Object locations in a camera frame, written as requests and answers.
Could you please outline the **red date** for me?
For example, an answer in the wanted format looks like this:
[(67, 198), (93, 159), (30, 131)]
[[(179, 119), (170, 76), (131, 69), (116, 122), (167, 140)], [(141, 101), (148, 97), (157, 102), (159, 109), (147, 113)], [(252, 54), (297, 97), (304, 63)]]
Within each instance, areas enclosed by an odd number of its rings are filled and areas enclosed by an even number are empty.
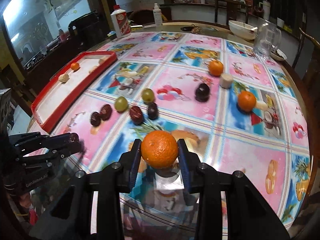
[(112, 107), (109, 104), (103, 105), (103, 107), (100, 109), (99, 116), (101, 120), (106, 121), (111, 117), (112, 114)]
[(144, 115), (138, 106), (132, 106), (130, 108), (129, 115), (135, 125), (140, 125), (144, 121)]

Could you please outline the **green grape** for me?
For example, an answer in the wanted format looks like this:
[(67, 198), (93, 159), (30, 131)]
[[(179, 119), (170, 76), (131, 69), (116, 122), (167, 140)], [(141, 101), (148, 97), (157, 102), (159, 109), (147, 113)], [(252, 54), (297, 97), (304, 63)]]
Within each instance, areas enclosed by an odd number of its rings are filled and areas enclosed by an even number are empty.
[(142, 100), (144, 103), (148, 104), (154, 102), (155, 95), (152, 89), (146, 88), (142, 91)]
[(114, 103), (114, 108), (119, 113), (126, 111), (128, 108), (128, 102), (126, 98), (123, 96), (118, 97)]

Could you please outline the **colourful fruit print tablecloth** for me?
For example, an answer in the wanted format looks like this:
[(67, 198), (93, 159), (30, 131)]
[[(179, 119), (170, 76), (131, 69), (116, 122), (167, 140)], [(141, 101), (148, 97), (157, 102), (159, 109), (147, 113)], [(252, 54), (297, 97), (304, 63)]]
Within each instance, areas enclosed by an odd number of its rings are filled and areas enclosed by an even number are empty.
[[(304, 105), (289, 76), (273, 59), (256, 56), (250, 46), (206, 35), (142, 32), (105, 44), (97, 51), (113, 51), (117, 61), (73, 102), (54, 129), (58, 135), (76, 133), (86, 152), (66, 161), (67, 170), (97, 172), (129, 151), (136, 139), (152, 131), (184, 139), (189, 151), (225, 173), (242, 171), (289, 229), (298, 215), (311, 176), (311, 160)], [(231, 88), (219, 84), (208, 64), (221, 61), (223, 73), (233, 76)], [(207, 102), (195, 99), (201, 83), (210, 87)], [(148, 118), (142, 91), (153, 90), (158, 118)], [(242, 111), (238, 95), (253, 93), (267, 111)], [(119, 113), (116, 99), (126, 98)], [(93, 127), (90, 117), (103, 105), (111, 117)], [(130, 108), (138, 106), (144, 121), (135, 125)]]

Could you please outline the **clear glass mug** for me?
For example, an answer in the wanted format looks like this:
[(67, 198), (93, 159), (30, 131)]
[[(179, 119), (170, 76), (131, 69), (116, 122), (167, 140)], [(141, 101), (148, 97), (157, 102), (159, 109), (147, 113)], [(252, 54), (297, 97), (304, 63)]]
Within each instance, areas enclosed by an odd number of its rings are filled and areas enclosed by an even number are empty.
[(272, 51), (276, 51), (281, 42), (281, 31), (271, 22), (266, 21), (257, 30), (253, 44), (253, 52), (262, 59), (268, 59)]

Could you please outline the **red rimmed white tray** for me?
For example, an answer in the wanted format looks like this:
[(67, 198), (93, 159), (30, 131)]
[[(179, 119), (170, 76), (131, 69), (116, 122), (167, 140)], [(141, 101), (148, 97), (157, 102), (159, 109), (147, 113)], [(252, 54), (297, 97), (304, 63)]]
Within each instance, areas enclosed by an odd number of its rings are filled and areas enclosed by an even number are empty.
[[(113, 51), (85, 51), (66, 64), (31, 104), (33, 117), (39, 126), (50, 133), (73, 102), (116, 61), (117, 56)], [(80, 64), (76, 72), (70, 68), (73, 62)], [(69, 80), (61, 83), (58, 78), (64, 73), (69, 75)]]

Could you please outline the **long white cake piece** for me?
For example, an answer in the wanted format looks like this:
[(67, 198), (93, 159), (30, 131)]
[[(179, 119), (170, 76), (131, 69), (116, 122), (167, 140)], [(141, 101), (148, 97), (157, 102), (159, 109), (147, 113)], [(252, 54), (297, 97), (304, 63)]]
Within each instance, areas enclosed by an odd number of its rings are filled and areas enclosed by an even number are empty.
[(259, 109), (261, 111), (267, 111), (268, 110), (268, 105), (264, 101), (256, 101), (255, 108)]

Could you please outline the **small plate with food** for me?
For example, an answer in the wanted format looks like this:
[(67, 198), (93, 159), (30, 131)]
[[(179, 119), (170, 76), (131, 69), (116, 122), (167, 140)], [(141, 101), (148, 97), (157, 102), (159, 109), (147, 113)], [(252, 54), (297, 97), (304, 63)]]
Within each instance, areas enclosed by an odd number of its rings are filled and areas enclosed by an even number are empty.
[(270, 52), (270, 57), (272, 57), (272, 59), (276, 60), (276, 61), (286, 61), (287, 60), (287, 56), (279, 49), (271, 49)]

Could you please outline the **dark purple plum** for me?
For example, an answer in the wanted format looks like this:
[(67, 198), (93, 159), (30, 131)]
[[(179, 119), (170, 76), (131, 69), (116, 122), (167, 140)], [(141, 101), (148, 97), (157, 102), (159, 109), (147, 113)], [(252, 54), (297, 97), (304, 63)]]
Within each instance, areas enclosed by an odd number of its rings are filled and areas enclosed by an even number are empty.
[(207, 102), (210, 97), (210, 87), (206, 83), (201, 83), (195, 90), (195, 99), (198, 102)]

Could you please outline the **round white cake piece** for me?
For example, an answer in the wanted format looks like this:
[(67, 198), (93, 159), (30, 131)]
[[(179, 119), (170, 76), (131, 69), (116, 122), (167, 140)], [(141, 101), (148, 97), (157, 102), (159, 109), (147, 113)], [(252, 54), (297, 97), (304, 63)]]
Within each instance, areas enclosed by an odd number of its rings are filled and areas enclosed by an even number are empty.
[(219, 84), (222, 88), (229, 89), (231, 88), (232, 83), (233, 83), (233, 76), (231, 74), (222, 73), (220, 75)]

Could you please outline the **small white spray bottle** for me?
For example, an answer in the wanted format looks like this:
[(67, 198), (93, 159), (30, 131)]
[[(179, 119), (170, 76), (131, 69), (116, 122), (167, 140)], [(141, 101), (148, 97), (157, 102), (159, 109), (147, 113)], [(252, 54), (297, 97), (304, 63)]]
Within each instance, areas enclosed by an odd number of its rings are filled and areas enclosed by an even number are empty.
[(154, 20), (155, 20), (155, 25), (161, 26), (163, 23), (162, 12), (161, 12), (161, 9), (157, 3), (155, 3), (154, 7), (153, 7), (153, 16), (154, 16)]

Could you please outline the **large orange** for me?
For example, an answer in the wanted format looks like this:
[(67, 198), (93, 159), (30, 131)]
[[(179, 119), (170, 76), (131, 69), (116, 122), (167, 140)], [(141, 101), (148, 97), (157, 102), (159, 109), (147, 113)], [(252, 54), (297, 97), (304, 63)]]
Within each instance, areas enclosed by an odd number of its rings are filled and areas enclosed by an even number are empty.
[(147, 134), (140, 149), (144, 161), (155, 169), (169, 168), (178, 157), (177, 141), (166, 131), (156, 130)]

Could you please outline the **white liquor bottle red label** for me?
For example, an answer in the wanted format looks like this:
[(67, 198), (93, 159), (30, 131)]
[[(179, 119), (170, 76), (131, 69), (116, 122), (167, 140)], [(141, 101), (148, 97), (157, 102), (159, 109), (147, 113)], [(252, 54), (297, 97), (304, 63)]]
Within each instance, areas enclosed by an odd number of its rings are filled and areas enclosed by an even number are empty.
[(113, 9), (114, 11), (111, 13), (111, 19), (117, 38), (129, 36), (131, 34), (131, 28), (126, 11), (121, 9), (117, 4)]

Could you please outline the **wooden chair at right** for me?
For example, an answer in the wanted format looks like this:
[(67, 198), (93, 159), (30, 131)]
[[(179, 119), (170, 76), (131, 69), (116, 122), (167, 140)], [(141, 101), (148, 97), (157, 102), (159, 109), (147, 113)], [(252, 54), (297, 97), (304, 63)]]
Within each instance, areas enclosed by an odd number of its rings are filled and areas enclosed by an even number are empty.
[(319, 41), (299, 27), (299, 45), (292, 68), (298, 73), (315, 106), (319, 105)]

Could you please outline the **small white cake piece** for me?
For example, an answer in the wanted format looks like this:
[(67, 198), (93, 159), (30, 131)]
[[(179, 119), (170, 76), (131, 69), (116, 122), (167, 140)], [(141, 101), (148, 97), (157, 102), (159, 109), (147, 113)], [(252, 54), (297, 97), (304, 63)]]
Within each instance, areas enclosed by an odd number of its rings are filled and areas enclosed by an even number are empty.
[(61, 83), (66, 83), (69, 80), (69, 75), (67, 73), (61, 74), (58, 81)]

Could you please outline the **dark date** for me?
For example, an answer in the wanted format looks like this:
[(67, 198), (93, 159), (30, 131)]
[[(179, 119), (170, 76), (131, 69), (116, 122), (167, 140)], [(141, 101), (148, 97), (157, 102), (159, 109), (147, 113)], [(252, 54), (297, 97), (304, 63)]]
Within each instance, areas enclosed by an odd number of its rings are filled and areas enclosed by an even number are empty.
[(90, 123), (93, 127), (98, 127), (101, 124), (101, 117), (98, 112), (93, 112), (90, 117)]
[(148, 118), (150, 120), (155, 120), (158, 118), (158, 107), (155, 102), (148, 104)]

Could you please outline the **black chair at left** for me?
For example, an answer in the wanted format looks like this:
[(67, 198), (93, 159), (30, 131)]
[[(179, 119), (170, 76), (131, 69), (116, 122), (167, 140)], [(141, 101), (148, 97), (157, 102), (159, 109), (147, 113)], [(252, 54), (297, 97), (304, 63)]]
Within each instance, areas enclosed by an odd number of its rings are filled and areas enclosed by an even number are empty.
[(72, 20), (68, 25), (68, 31), (71, 39), (81, 51), (87, 50), (105, 39), (96, 10)]

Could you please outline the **white ceramic bowl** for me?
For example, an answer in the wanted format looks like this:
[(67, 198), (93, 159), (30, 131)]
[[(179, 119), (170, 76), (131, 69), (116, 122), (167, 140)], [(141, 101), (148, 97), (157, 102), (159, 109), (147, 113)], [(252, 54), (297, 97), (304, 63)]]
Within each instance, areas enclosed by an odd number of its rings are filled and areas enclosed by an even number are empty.
[(253, 27), (249, 24), (229, 20), (228, 21), (230, 31), (237, 37), (242, 38), (246, 41), (254, 40), (257, 34), (257, 27)]

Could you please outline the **tiny orange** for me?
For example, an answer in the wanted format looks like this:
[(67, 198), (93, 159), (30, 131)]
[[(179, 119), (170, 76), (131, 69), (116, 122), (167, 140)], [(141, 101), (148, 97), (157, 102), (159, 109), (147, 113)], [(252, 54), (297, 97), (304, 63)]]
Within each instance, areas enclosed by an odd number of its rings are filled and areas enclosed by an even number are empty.
[(76, 72), (77, 70), (80, 69), (80, 64), (78, 62), (73, 62), (70, 66), (71, 70)]

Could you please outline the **small orange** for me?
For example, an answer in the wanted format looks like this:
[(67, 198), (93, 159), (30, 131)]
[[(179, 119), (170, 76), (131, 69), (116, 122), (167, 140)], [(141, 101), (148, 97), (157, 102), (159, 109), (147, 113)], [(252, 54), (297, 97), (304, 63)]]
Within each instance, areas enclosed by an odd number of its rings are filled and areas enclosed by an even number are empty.
[(212, 76), (220, 76), (223, 73), (224, 65), (221, 61), (212, 60), (208, 64), (208, 71)]

